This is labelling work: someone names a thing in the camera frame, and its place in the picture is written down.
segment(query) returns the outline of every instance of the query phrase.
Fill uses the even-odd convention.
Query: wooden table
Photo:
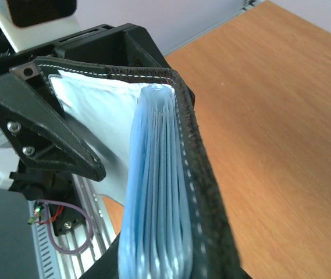
[[[168,61],[196,95],[244,269],[331,279],[331,34],[266,1]]]

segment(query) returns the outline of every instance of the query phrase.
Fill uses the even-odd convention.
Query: gray surface
[[[102,23],[143,26],[167,55],[237,15],[246,4],[247,0],[117,0],[108,5],[105,1],[78,0],[74,18],[82,30]]]
[[[29,207],[22,195],[0,190],[0,279],[36,279]]]

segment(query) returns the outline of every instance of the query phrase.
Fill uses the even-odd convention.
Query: light blue fabric
[[[189,279],[193,243],[174,92],[141,90],[130,139],[119,242],[122,279]]]

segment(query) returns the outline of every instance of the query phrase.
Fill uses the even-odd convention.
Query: stitched seam
[[[74,73],[80,73],[80,74],[91,74],[93,76],[100,76],[100,77],[106,77],[106,76],[122,76],[122,77],[145,77],[145,78],[164,78],[166,80],[170,80],[173,84],[175,84],[175,82],[169,78],[169,77],[160,77],[160,76],[142,76],[142,75],[133,75],[133,74],[99,74],[99,73],[93,73],[93,72],[89,72],[89,71],[80,71],[80,70],[74,70],[74,69],[70,69],[70,68],[66,68],[66,67],[62,67],[62,66],[57,66],[57,65],[48,65],[48,64],[41,64],[39,65],[39,67],[52,67],[52,68],[56,68],[56,69],[60,69],[60,70],[66,70],[66,71],[72,71]],[[184,147],[184,140],[183,140],[183,131],[182,131],[182,127],[181,127],[181,120],[180,120],[180,113],[179,113],[179,108],[178,108],[178,101],[177,98],[175,99],[176,101],[176,114],[178,117],[178,129],[179,129],[179,133],[181,136],[181,151],[182,151],[182,157],[183,157],[183,162],[184,162],[184,166],[186,166],[186,173],[188,178],[191,178],[191,171],[190,171],[190,167],[188,165],[188,161],[186,158],[186,150]],[[194,184],[192,181],[190,181],[189,185],[188,185],[191,189],[191,192],[193,193],[192,196],[192,202],[196,205],[196,208],[198,208],[197,206],[197,198],[196,198],[196,193],[195,193],[195,188],[194,188]],[[200,212],[198,209],[196,209],[195,211],[195,215],[197,218],[197,229],[198,229],[198,233],[200,235],[202,235],[202,227],[201,227],[201,222],[200,222]],[[200,244],[200,251],[202,254],[206,254],[206,249],[205,249],[205,242],[204,240],[201,240],[201,244]]]
[[[45,75],[43,75],[42,79],[44,80],[44,82],[45,82],[46,85],[48,86],[50,92],[51,92],[52,94],[54,94],[54,97],[55,97],[55,99],[58,101],[59,106],[63,109],[63,104],[62,104],[62,102],[59,100],[59,98],[57,97],[57,95],[56,95],[56,93],[55,93],[55,91],[54,91],[54,88],[53,88],[53,86],[51,85],[51,84],[52,84],[52,82],[51,82],[51,78],[53,78],[53,77],[55,77],[55,78],[61,78],[61,76],[59,76],[59,75],[56,75],[56,74],[50,74],[50,75],[48,76],[48,78],[45,77]]]
[[[93,73],[90,71],[80,71],[80,70],[74,70],[58,65],[48,65],[48,64],[40,64],[38,65],[39,67],[51,67],[51,68],[56,68],[60,70],[66,70],[66,71],[71,71],[73,73],[80,73],[80,74],[91,74],[93,76],[98,76],[98,77],[107,77],[107,76],[121,76],[121,77],[148,77],[148,78],[163,78],[165,80],[170,80],[172,83],[175,83],[170,77],[160,77],[160,76],[143,76],[143,75],[136,75],[136,74],[99,74],[99,73]]]
[[[184,140],[183,140],[183,131],[182,131],[182,127],[181,127],[181,120],[180,120],[180,117],[179,117],[179,108],[178,108],[178,101],[176,99],[176,114],[177,114],[177,117],[178,117],[178,129],[179,129],[179,133],[180,133],[180,136],[181,136],[181,152],[182,152],[182,158],[183,158],[183,164],[184,166],[186,167],[185,170],[186,170],[186,173],[187,173],[187,176],[189,179],[191,179],[191,171],[190,171],[190,167],[188,165],[188,160],[186,158],[186,150],[185,150],[185,147],[184,147]],[[191,200],[192,202],[195,204],[195,207],[196,207],[196,210],[195,210],[195,215],[196,215],[196,219],[197,219],[197,230],[198,230],[198,233],[200,235],[202,235],[202,227],[201,227],[201,222],[200,222],[200,212],[198,210],[198,201],[197,201],[197,198],[196,198],[196,193],[195,193],[195,188],[194,188],[194,183],[192,181],[190,181],[190,183],[188,184],[188,186],[190,187],[191,189],[191,192],[192,192],[192,197],[191,197]],[[200,243],[200,251],[203,255],[206,254],[206,248],[205,248],[205,242],[203,240],[203,237],[200,238],[201,239],[201,243]],[[203,277],[204,278],[207,278],[208,276],[208,270],[206,268],[202,268],[202,270],[204,271],[202,273]]]

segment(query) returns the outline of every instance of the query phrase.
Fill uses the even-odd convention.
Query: screw
[[[70,221],[65,222],[65,228],[66,228],[67,230],[69,230],[70,228],[72,228],[72,223],[71,223]]]
[[[32,146],[25,146],[22,148],[23,154],[25,154],[27,157],[34,155],[35,153],[35,147]]]
[[[12,134],[19,133],[20,129],[22,129],[22,125],[20,123],[13,121],[8,122],[7,127],[9,132]]]
[[[94,156],[90,155],[95,163],[98,163],[98,159],[95,158]]]

